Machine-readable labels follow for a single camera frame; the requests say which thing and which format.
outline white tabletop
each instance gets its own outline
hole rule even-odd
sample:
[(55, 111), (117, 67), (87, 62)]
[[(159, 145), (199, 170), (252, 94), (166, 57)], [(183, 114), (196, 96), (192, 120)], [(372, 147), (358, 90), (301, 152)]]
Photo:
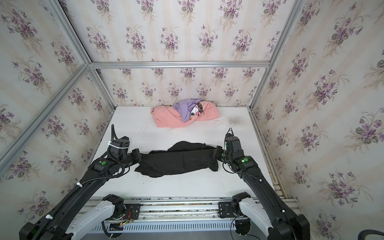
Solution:
[[(107, 149), (111, 135), (111, 124), (117, 137), (127, 136), (130, 150), (138, 148), (141, 153), (151, 150), (167, 150), (180, 141), (200, 142), (210, 146), (223, 146), (228, 128), (232, 128), (240, 139), (244, 154), (252, 156), (264, 177), (272, 186), (260, 145), (247, 108), (220, 107), (220, 118), (211, 121), (195, 121), (188, 127), (171, 129), (157, 128), (150, 114), (151, 107), (117, 107), (95, 158)], [(209, 168), (179, 175), (152, 178), (135, 172), (138, 165), (118, 178), (107, 181), (94, 197), (115, 194), (120, 197), (231, 197), (241, 192), (255, 196), (248, 185), (237, 174), (223, 170), (219, 162), (218, 172)]]

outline black garment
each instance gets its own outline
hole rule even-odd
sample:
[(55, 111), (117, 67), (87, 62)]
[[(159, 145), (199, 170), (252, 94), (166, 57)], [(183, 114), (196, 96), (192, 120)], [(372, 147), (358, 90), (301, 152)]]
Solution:
[(212, 157), (214, 149), (202, 143), (178, 142), (168, 151), (143, 154), (135, 172), (150, 177), (182, 174), (207, 167), (216, 172), (218, 163)]

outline pink cloth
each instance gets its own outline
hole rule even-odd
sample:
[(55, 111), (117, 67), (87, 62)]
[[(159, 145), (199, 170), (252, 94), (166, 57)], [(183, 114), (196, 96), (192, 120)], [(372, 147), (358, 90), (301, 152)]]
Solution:
[(194, 121), (212, 120), (220, 117), (220, 113), (213, 103), (206, 101), (200, 103), (203, 107), (203, 112), (199, 116), (192, 117), (192, 119), (187, 122), (183, 121), (181, 114), (172, 106), (158, 106), (152, 108), (151, 114), (153, 115), (157, 127), (170, 128), (186, 127)]

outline purple cloth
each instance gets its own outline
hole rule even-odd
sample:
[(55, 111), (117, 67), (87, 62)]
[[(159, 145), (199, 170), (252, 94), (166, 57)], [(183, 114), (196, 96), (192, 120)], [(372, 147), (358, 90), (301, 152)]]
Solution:
[(189, 120), (192, 109), (196, 106), (198, 102), (201, 102), (202, 99), (185, 99), (180, 100), (178, 103), (173, 105), (173, 108), (176, 109), (183, 118), (184, 122)]

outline wallpaper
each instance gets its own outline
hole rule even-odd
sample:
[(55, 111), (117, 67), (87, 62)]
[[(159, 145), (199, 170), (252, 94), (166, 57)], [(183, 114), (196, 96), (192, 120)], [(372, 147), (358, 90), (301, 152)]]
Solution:
[(43, 1), (0, 1), (0, 156), (80, 66)]
[(119, 106), (173, 105), (202, 98), (216, 106), (249, 106), (264, 68), (153, 68), (98, 70)]
[(293, 0), (60, 0), (92, 61), (268, 60)]
[(255, 109), (313, 239), (384, 231), (383, 16), (382, 0), (307, 1)]
[(84, 76), (0, 178), (2, 236), (18, 239), (82, 177), (110, 112)]

